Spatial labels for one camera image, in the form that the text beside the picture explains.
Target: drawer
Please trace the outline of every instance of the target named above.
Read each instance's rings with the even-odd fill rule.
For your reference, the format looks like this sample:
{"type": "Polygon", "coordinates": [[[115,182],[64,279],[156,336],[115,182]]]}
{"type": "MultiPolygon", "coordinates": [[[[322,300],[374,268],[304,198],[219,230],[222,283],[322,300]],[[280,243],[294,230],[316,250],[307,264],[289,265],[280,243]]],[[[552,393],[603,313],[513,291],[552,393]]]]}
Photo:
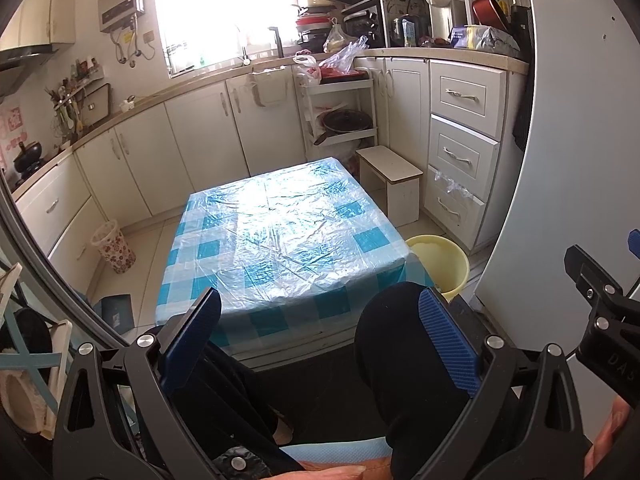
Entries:
{"type": "Polygon", "coordinates": [[[431,116],[429,164],[489,200],[500,144],[469,128],[431,116]]]}
{"type": "Polygon", "coordinates": [[[18,211],[43,253],[50,253],[89,196],[75,158],[68,156],[18,199],[18,211]]]}
{"type": "Polygon", "coordinates": [[[431,111],[500,140],[506,85],[504,70],[432,60],[431,111]]]}
{"type": "Polygon", "coordinates": [[[100,261],[100,253],[90,243],[91,236],[103,223],[104,218],[98,206],[90,198],[62,233],[49,255],[49,261],[60,276],[83,294],[87,292],[100,261]]]}
{"type": "Polygon", "coordinates": [[[467,249],[473,249],[484,215],[484,202],[473,195],[465,197],[457,190],[447,193],[447,182],[442,178],[436,180],[436,169],[429,166],[424,206],[467,249]]]}

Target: white tile floor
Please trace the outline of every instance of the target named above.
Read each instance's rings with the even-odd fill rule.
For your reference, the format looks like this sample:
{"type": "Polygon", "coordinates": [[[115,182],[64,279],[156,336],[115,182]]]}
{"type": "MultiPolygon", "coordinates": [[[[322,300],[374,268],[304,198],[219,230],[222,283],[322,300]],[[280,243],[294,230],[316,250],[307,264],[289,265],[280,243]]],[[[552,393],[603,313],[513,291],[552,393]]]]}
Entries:
{"type": "MultiPolygon", "coordinates": [[[[105,266],[89,300],[91,304],[111,294],[130,294],[133,317],[136,328],[124,335],[132,342],[137,336],[154,325],[156,301],[166,260],[174,241],[175,230],[180,217],[172,218],[143,228],[140,231],[126,235],[131,248],[136,253],[136,263],[124,274],[116,274],[110,266],[105,266]]],[[[417,221],[401,226],[398,232],[405,240],[425,234],[442,235],[444,232],[425,213],[420,212],[417,221]]],[[[463,291],[465,299],[470,298],[476,288],[478,278],[484,270],[493,247],[483,250],[470,257],[472,267],[469,284],[463,291]]]]}
{"type": "Polygon", "coordinates": [[[172,218],[127,235],[136,262],[124,274],[116,274],[110,266],[104,266],[89,298],[94,304],[112,294],[131,295],[136,328],[124,335],[129,342],[154,325],[158,292],[179,221],[179,217],[172,218]]]}

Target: range hood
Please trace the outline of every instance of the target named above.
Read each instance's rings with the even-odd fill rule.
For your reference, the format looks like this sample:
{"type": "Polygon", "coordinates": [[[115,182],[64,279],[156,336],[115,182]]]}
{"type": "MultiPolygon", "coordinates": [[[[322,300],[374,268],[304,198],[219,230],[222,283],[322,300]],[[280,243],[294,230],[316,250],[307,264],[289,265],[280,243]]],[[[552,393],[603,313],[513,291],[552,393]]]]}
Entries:
{"type": "Polygon", "coordinates": [[[0,103],[20,88],[55,53],[51,44],[21,46],[0,51],[0,103]]]}

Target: blue checkered tablecloth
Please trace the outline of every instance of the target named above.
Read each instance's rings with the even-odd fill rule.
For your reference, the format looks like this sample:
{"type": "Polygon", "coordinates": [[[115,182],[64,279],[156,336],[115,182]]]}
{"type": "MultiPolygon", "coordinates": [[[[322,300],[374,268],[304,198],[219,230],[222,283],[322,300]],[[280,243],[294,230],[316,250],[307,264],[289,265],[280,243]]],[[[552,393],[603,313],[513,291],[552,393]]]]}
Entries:
{"type": "Polygon", "coordinates": [[[169,253],[156,323],[206,286],[211,340],[237,353],[353,327],[378,291],[431,285],[398,231],[334,158],[194,193],[169,253]]]}

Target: countertop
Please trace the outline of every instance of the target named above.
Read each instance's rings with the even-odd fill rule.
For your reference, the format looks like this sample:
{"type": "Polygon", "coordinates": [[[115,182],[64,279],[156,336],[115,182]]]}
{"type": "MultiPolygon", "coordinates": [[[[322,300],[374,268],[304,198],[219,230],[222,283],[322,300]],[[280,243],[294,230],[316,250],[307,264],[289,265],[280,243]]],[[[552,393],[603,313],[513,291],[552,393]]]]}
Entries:
{"type": "MultiPolygon", "coordinates": [[[[321,54],[316,56],[317,59],[327,58],[327,54],[321,54]]],[[[364,51],[358,57],[418,57],[423,59],[442,59],[448,61],[457,61],[462,63],[471,63],[476,65],[488,66],[491,68],[498,68],[501,70],[507,70],[508,72],[515,72],[519,74],[526,74],[529,70],[529,65],[519,59],[508,56],[500,56],[499,54],[488,54],[486,52],[478,52],[477,50],[466,50],[461,48],[372,48],[364,51]]],[[[186,94],[193,90],[203,88],[205,86],[219,83],[226,79],[231,79],[239,75],[249,74],[254,71],[266,70],[268,68],[277,68],[279,66],[293,65],[293,57],[286,57],[284,59],[269,59],[265,61],[252,62],[248,66],[239,66],[237,68],[231,68],[229,70],[223,70],[220,72],[214,72],[194,77],[187,81],[175,84],[162,91],[157,92],[149,97],[136,101],[135,108],[128,112],[118,112],[113,114],[106,122],[84,137],[78,140],[71,147],[59,153],[52,158],[49,162],[44,164],[36,173],[31,175],[18,189],[12,193],[14,200],[18,200],[24,193],[35,184],[47,171],[50,171],[65,158],[73,153],[74,150],[80,146],[88,143],[90,140],[106,132],[110,128],[113,128],[117,124],[132,118],[134,115],[148,110],[156,105],[178,97],[179,95],[186,94]]]]}

